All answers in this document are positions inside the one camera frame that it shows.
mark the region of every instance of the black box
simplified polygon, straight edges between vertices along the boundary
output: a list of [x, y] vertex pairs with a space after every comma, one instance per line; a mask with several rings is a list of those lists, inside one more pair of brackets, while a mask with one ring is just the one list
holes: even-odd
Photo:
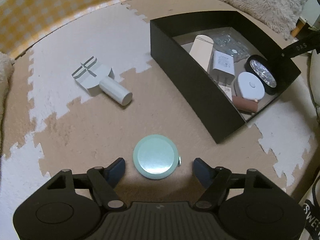
[[210, 75], [173, 37], [208, 29], [232, 27], [267, 59], [281, 48], [259, 27], [236, 11], [203, 11], [172, 15], [150, 21], [151, 56], [178, 88], [216, 143], [263, 111], [300, 75], [291, 59], [272, 69], [278, 93], [248, 120], [239, 113]]

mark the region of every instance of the brown cylinder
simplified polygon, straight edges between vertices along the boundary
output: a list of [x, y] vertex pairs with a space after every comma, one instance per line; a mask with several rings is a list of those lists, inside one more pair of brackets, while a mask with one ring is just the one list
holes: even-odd
[[256, 113], [258, 111], [258, 103], [244, 99], [242, 97], [232, 96], [232, 103], [234, 106], [241, 111]]

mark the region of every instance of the white cylinder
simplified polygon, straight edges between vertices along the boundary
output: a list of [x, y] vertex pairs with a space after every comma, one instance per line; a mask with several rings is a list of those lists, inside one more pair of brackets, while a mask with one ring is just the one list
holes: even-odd
[[132, 100], [132, 93], [110, 77], [102, 79], [99, 87], [122, 106], [126, 106]]

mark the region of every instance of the white power adapter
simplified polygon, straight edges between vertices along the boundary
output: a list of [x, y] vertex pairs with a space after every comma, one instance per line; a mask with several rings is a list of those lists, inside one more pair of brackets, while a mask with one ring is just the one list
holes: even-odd
[[216, 50], [213, 54], [213, 64], [210, 75], [217, 82], [231, 85], [235, 78], [233, 57]]

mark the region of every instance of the round white device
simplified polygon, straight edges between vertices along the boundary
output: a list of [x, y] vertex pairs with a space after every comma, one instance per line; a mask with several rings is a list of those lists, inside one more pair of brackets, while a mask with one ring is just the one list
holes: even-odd
[[265, 90], [262, 82], [249, 72], [240, 73], [234, 86], [237, 96], [244, 99], [261, 100], [264, 97]]

